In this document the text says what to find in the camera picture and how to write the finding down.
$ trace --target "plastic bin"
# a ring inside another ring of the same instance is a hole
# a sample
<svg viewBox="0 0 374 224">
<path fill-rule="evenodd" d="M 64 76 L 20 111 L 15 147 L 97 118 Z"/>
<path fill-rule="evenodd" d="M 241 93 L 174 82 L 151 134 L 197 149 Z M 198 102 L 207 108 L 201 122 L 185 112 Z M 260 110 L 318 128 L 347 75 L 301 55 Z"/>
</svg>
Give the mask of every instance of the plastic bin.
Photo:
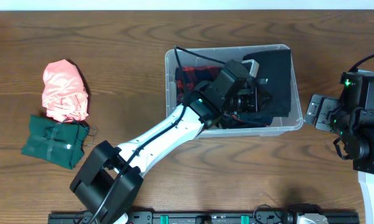
<svg viewBox="0 0 374 224">
<path fill-rule="evenodd" d="M 241 62 L 243 56 L 265 50 L 289 49 L 284 44 L 246 46 L 246 47 L 222 47 L 207 49 L 189 49 L 197 54 L 219 59 L 224 62 L 233 59 Z M 178 51 L 182 66 L 201 67 L 206 65 L 219 65 L 216 62 L 198 58 L 183 51 Z M 166 62 L 166 116 L 169 116 L 177 106 L 177 89 L 175 83 L 175 70 L 177 61 L 174 50 L 169 50 L 165 55 Z M 213 127 L 203 131 L 197 138 L 229 137 L 229 136 L 278 136 L 286 131 L 295 131 L 303 125 L 303 117 L 299 94 L 297 92 L 296 77 L 291 69 L 291 111 L 287 118 L 274 118 L 271 126 L 265 128 L 220 129 Z"/>
</svg>

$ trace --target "green clip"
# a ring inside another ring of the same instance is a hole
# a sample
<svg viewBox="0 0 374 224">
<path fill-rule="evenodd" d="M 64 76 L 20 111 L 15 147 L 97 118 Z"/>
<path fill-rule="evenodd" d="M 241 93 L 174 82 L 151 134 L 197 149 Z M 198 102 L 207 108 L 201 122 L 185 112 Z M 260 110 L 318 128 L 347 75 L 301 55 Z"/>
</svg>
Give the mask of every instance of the green clip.
<svg viewBox="0 0 374 224">
<path fill-rule="evenodd" d="M 249 224 L 249 216 L 242 215 L 241 216 L 241 224 Z"/>
<path fill-rule="evenodd" d="M 169 217 L 167 215 L 161 215 L 161 224 L 169 224 Z"/>
</svg>

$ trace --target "wooden table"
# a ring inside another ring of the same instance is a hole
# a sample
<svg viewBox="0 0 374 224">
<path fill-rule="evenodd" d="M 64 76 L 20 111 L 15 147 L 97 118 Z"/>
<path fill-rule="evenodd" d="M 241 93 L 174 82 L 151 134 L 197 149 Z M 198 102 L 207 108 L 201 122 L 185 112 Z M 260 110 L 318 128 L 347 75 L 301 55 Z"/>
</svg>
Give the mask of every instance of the wooden table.
<svg viewBox="0 0 374 224">
<path fill-rule="evenodd" d="M 66 170 L 21 155 L 29 114 L 45 112 L 46 65 L 70 58 L 80 67 L 95 143 L 117 145 L 165 118 L 164 54 L 174 44 L 288 45 L 305 111 L 313 93 L 338 97 L 340 74 L 374 53 L 374 11 L 0 12 L 0 223 L 85 209 L 69 185 L 86 156 Z M 365 68 L 374 70 L 374 60 Z M 277 137 L 189 141 L 149 172 L 134 204 L 175 211 L 305 202 L 356 210 L 364 222 L 357 172 L 336 155 L 334 139 L 303 126 Z"/>
</svg>

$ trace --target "green package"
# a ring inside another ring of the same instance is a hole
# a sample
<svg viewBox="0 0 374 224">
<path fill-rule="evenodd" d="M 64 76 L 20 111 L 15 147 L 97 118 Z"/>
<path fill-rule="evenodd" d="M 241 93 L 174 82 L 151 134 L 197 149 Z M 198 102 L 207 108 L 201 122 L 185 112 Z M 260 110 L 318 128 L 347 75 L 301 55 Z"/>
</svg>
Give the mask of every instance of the green package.
<svg viewBox="0 0 374 224">
<path fill-rule="evenodd" d="M 21 153 L 73 169 L 85 154 L 82 146 L 88 130 L 77 121 L 58 123 L 31 115 L 30 136 Z"/>
</svg>

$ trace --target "pink bundled fabric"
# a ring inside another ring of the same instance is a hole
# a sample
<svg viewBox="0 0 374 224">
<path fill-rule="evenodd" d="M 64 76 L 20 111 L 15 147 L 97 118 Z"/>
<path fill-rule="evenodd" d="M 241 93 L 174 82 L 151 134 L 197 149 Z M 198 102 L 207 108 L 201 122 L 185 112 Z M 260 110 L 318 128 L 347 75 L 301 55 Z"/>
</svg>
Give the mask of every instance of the pink bundled fabric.
<svg viewBox="0 0 374 224">
<path fill-rule="evenodd" d="M 50 63 L 44 70 L 42 99 L 47 116 L 62 122 L 83 121 L 87 113 L 87 93 L 77 67 L 66 60 Z"/>
</svg>

